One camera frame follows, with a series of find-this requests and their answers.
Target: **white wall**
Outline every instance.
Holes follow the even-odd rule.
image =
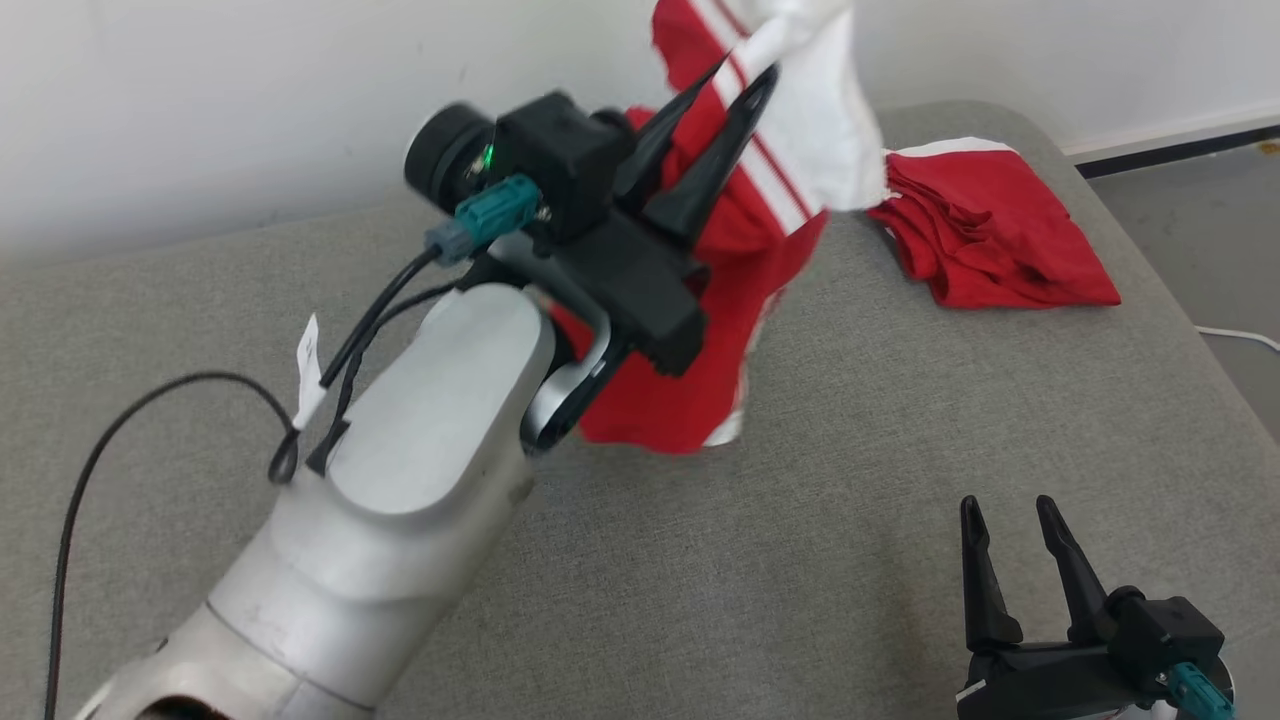
[[[1275,0],[859,0],[872,101],[974,97],[1069,151],[1280,122]],[[0,245],[375,204],[444,102],[657,102],[652,0],[5,0]]]

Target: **folded red cloth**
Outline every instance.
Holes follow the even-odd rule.
[[[1119,305],[1071,215],[1006,145],[957,138],[890,152],[890,200],[868,214],[946,307]]]

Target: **black cable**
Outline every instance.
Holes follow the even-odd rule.
[[[390,323],[406,311],[417,307],[431,299],[439,297],[454,287],[457,287],[457,283],[445,283],[406,297],[404,300],[390,306],[390,309],[388,309],[387,313],[384,313],[383,316],[374,323],[374,327],[370,328],[370,332],[360,341],[360,345],[356,346],[351,355],[351,360],[347,363],[347,372],[342,378],[342,389],[338,392],[338,407],[334,410],[333,423],[329,424],[329,430],[321,441],[323,447],[329,447],[338,439],[342,418],[347,414],[347,407],[351,405],[351,396],[356,388],[356,374],[360,373],[360,364],[365,359],[365,351],[369,350],[370,345],[372,345],[374,337],[378,336],[378,331],[383,329],[387,323]]]
[[[436,258],[440,256],[440,246],[433,245],[426,249],[425,252],[413,258],[408,265],[392,278],[392,282],[387,283],[383,292],[378,295],[372,305],[365,310],[365,315],[360,318],[356,327],[351,329],[347,334],[347,340],[342,342],[342,347],[329,361],[329,366],[325,368],[323,375],[320,375],[320,387],[328,391],[333,387],[333,382],[338,379],[338,373],[342,372],[343,365],[351,360],[352,352],[364,341],[369,331],[376,324],[378,318],[381,316],[383,311],[390,305],[392,300],[399,295],[404,286],[413,279],[422,268],[430,265]],[[273,483],[280,486],[289,482],[293,478],[293,473],[298,469],[298,438],[302,436],[302,430],[294,428],[292,423],[289,429],[280,438],[280,445],[275,447],[275,455],[271,456],[271,462],[266,466],[266,477]]]
[[[404,286],[413,279],[413,275],[422,272],[422,268],[430,265],[431,261],[439,256],[440,247],[438,245],[433,245],[425,252],[413,258],[408,265],[404,265],[404,269],[401,270],[399,274],[392,278],[392,282],[387,283],[387,287],[383,288],[383,292],[376,300],[374,300],[374,304],[369,306],[369,310],[365,310],[365,316],[356,323],[351,334],[348,334],[347,340],[343,341],[342,347],[338,348],[338,354],[329,361],[329,366],[325,368],[324,374],[320,375],[320,387],[325,389],[333,387],[333,382],[338,379],[338,373],[342,372],[342,366],[347,364],[347,360],[351,359],[351,354],[355,351],[356,346],[366,334],[369,334],[370,328],[372,328],[378,322],[378,318],[383,315],[387,306],[392,304],[392,300],[396,300],[396,296],[404,290]]]
[[[140,397],[133,405],[125,409],[124,413],[120,413],[120,415],[111,421],[110,427],[106,428],[106,432],[102,433],[102,437],[97,439],[97,445],[93,446],[93,452],[90,454],[88,461],[84,462],[84,469],[81,470],[79,479],[76,480],[76,489],[72,491],[72,500],[67,507],[67,518],[63,520],[63,539],[58,546],[58,568],[54,571],[54,610],[49,626],[49,676],[45,682],[45,720],[54,720],[54,714],[58,708],[58,674],[63,655],[63,605],[67,594],[67,564],[68,560],[70,560],[72,553],[72,532],[76,529],[76,515],[79,512],[81,500],[84,497],[84,488],[88,486],[90,475],[93,474],[93,468],[97,466],[97,461],[102,456],[102,451],[106,450],[106,443],[111,442],[115,433],[118,433],[120,428],[124,427],[124,423],[128,423],[133,415],[151,404],[151,401],[169,393],[170,391],[201,380],[227,380],[248,387],[271,406],[271,410],[275,411],[275,415],[280,419],[280,423],[287,430],[292,429],[292,420],[289,419],[288,411],[283,405],[280,405],[280,401],[271,395],[271,391],[266,389],[252,378],[241,375],[239,373],[228,373],[223,370],[191,373],[189,375],[169,380],[168,383]]]

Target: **black baseboard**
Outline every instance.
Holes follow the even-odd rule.
[[[1178,160],[1188,160],[1190,158],[1199,158],[1201,155],[1210,155],[1212,152],[1221,152],[1224,150],[1231,150],[1234,147],[1243,147],[1245,145],[1253,145],[1254,142],[1266,142],[1276,138],[1280,138],[1280,126],[1271,126],[1224,135],[1221,137],[1211,137],[1208,140],[1197,140],[1196,142],[1157,147],[1155,150],[1134,152],[1133,155],[1121,155],[1119,158],[1107,158],[1106,160],[1080,163],[1075,167],[1075,169],[1079,170],[1085,179],[1097,178],[1128,170],[1137,170],[1138,168],[1176,163]]]

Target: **gray cushion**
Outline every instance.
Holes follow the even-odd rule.
[[[571,441],[540,461],[539,489],[385,717],[954,717],[968,493],[1029,639],[1068,624],[1033,507],[1048,493],[1103,584],[1185,594],[1219,624],[1244,717],[1268,716],[1275,445],[1039,131],[969,102],[883,127],[895,147],[964,135],[1016,147],[1124,305],[943,310],[872,223],[837,217],[751,361],[741,441],[691,457]],[[36,714],[63,510],[110,419],[201,368],[247,372],[292,404],[307,315],[332,351],[433,218],[404,196],[4,281],[0,706]],[[366,368],[412,325],[389,329]],[[77,532],[63,716],[216,582],[270,506],[278,437],[227,387],[183,391],[120,434]]]

